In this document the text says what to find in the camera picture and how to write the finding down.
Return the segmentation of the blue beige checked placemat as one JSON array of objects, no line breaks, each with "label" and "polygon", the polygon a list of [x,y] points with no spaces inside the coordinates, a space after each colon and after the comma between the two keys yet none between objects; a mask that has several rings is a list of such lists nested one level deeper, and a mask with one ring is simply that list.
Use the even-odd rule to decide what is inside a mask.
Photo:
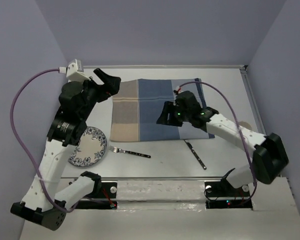
[{"label": "blue beige checked placemat", "polygon": [[215,136],[184,123],[181,127],[157,124],[164,103],[174,101],[174,90],[186,83],[184,91],[192,92],[206,107],[201,79],[136,79],[120,84],[113,96],[110,140],[112,142],[149,142],[166,140],[213,139]]}]

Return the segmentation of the steak knife dark handle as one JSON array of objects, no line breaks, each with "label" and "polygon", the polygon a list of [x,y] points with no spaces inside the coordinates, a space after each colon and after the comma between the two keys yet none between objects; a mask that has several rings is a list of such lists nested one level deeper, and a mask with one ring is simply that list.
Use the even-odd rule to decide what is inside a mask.
[{"label": "steak knife dark handle", "polygon": [[187,145],[187,147],[190,149],[191,153],[196,158],[196,160],[198,161],[198,163],[200,164],[200,166],[203,168],[203,170],[207,170],[206,165],[203,163],[203,161],[201,160],[201,158],[198,156],[197,152],[194,150],[194,148],[191,145],[191,143],[188,140],[184,140],[184,142]]}]

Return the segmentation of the dark green mug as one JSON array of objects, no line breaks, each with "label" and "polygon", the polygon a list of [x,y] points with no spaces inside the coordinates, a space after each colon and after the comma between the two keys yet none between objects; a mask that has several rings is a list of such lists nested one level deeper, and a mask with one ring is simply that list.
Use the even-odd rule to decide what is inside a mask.
[{"label": "dark green mug", "polygon": [[239,125],[241,127],[246,128],[246,129],[248,129],[250,131],[252,130],[252,126],[248,122],[246,122],[246,121],[239,121],[238,123],[239,123]]}]

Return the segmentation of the blue floral plate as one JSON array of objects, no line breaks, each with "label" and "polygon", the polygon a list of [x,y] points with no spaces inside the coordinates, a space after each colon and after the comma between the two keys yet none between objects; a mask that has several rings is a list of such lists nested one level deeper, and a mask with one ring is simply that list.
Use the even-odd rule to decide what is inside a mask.
[{"label": "blue floral plate", "polygon": [[90,167],[103,158],[107,146],[105,134],[96,127],[88,126],[70,155],[68,163],[75,167]]}]

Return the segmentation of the silver fork dark handle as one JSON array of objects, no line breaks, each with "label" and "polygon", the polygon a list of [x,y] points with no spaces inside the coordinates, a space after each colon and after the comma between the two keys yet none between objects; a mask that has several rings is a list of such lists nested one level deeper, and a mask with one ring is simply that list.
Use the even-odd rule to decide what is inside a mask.
[{"label": "silver fork dark handle", "polygon": [[134,151],[130,151],[130,150],[124,150],[122,148],[114,147],[114,146],[111,146],[111,145],[108,147],[108,149],[113,153],[128,154],[128,155],[138,156],[138,157],[147,158],[147,159],[151,158],[151,156],[147,155],[147,154],[134,152]]}]

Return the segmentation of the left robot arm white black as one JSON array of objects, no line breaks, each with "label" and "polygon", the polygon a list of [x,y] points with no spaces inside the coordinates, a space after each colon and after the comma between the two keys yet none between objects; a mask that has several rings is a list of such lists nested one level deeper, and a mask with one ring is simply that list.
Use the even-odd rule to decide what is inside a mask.
[{"label": "left robot arm white black", "polygon": [[22,90],[17,92],[10,107],[13,134],[36,171],[29,190],[22,200],[12,204],[10,212],[51,231],[60,228],[66,215],[76,209],[81,199],[92,199],[102,192],[107,201],[111,200],[102,185],[101,176],[90,171],[83,172],[74,183],[57,191],[66,163],[87,129],[86,121],[94,106],[116,95],[121,84],[120,77],[111,76],[100,68],[93,72],[102,84],[85,75],[70,74],[69,71],[68,67],[44,70],[21,87],[24,90],[37,77],[52,72],[65,74],[69,80],[62,86],[58,98],[60,107],[49,128],[40,163],[36,162],[21,140],[14,123],[14,109]]}]

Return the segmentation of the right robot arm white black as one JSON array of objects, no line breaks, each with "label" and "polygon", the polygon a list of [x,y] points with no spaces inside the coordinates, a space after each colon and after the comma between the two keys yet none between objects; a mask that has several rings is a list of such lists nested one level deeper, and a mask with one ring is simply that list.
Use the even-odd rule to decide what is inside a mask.
[{"label": "right robot arm white black", "polygon": [[275,133],[264,135],[237,125],[211,107],[201,107],[190,91],[179,93],[175,101],[166,101],[157,124],[194,128],[218,136],[248,154],[248,164],[229,170],[217,189],[232,196],[244,185],[260,182],[269,185],[288,165],[289,159],[282,139]]}]

